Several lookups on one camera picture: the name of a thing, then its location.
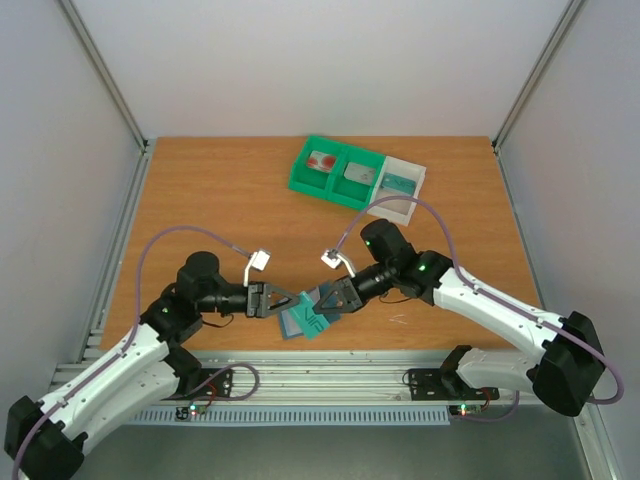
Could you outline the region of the teal VIP card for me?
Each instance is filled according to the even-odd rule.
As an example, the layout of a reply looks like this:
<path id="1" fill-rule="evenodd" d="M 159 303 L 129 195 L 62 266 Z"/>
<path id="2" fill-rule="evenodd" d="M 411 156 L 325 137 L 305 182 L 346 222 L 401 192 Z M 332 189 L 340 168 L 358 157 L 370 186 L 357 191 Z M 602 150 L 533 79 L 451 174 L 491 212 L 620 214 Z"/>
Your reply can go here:
<path id="1" fill-rule="evenodd" d="M 315 339 L 329 328 L 330 322 L 313 311 L 314 302 L 307 292 L 301 292 L 298 297 L 300 304 L 287 311 L 293 332 L 308 340 Z"/>

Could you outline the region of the blue card holder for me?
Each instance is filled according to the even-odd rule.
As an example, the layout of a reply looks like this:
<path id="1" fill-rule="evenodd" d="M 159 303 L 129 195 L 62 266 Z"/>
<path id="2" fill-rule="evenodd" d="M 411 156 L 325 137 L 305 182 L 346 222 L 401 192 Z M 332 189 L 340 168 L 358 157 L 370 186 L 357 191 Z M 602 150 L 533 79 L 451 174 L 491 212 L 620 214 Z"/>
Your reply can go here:
<path id="1" fill-rule="evenodd" d="M 328 291 L 329 286 L 328 282 L 324 282 L 300 292 L 299 303 L 278 314 L 280 331 L 285 340 L 297 337 L 312 340 L 340 319 L 339 314 L 320 315 L 313 311 L 313 306 Z"/>

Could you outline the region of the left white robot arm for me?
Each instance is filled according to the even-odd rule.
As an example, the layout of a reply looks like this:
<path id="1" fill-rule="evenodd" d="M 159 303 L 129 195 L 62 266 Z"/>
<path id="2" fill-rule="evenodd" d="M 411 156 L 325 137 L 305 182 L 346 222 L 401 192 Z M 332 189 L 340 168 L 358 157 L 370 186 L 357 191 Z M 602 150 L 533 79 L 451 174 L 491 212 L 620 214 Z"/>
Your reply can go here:
<path id="1" fill-rule="evenodd" d="M 148 406 L 189 398 L 202 365 L 183 344 L 203 314 L 268 318 L 297 305 L 273 284 L 226 281 L 211 252 L 191 254 L 174 283 L 108 352 L 39 400 L 23 396 L 9 409 L 4 450 L 14 479 L 69 479 L 114 430 Z"/>

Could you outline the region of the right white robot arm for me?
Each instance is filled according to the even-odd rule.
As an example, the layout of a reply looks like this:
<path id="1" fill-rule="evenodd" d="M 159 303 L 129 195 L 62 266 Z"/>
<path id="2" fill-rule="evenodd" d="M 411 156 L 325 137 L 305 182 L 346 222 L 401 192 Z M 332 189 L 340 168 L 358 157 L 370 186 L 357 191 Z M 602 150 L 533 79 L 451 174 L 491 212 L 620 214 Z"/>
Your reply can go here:
<path id="1" fill-rule="evenodd" d="M 577 311 L 568 316 L 544 311 L 472 278 L 436 251 L 417 251 L 398 227 L 376 220 L 361 231 L 374 259 L 356 270 L 339 250 L 322 260 L 347 275 L 334 281 L 313 307 L 317 314 L 345 315 L 364 308 L 392 289 L 405 297 L 461 315 L 500 336 L 516 353 L 490 353 L 456 347 L 440 367 L 444 390 L 463 396 L 471 389 L 499 388 L 535 395 L 551 410 L 578 416 L 605 371 L 604 355 L 592 320 Z"/>

